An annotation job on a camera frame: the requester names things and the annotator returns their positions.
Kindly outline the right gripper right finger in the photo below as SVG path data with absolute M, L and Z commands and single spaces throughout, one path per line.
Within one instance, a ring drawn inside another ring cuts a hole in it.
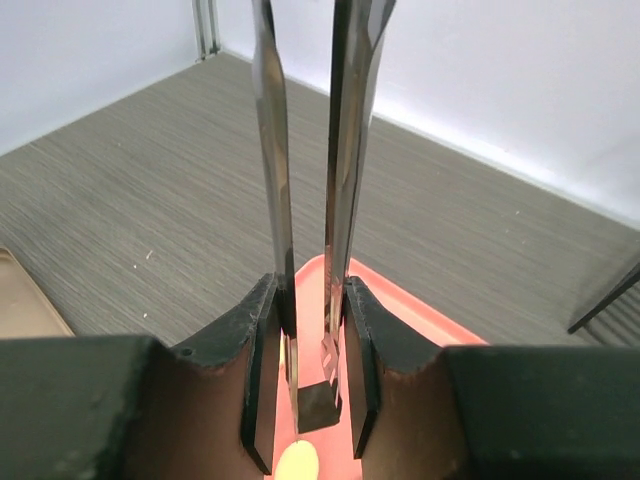
M 359 278 L 344 293 L 353 454 L 367 479 L 635 479 L 639 352 L 442 347 Z

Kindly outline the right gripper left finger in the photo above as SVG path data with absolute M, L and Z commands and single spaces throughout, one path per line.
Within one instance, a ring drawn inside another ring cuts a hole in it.
M 273 469 L 279 291 L 263 276 L 175 346 L 152 336 L 5 340 L 5 479 L 260 479 Z

